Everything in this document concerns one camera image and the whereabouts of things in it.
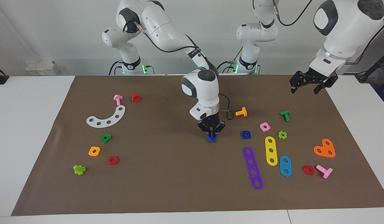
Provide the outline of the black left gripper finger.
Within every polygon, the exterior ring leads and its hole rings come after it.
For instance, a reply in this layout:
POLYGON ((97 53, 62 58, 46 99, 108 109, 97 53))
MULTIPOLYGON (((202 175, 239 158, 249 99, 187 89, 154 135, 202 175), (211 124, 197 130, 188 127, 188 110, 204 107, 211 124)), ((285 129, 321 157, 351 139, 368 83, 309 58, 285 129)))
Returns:
POLYGON ((294 94, 297 89, 305 83, 305 75, 301 71, 297 71, 290 79, 291 93, 294 94))
POLYGON ((330 88, 333 85, 332 80, 327 80, 326 82, 320 82, 313 90, 314 94, 318 94, 322 89, 330 88))

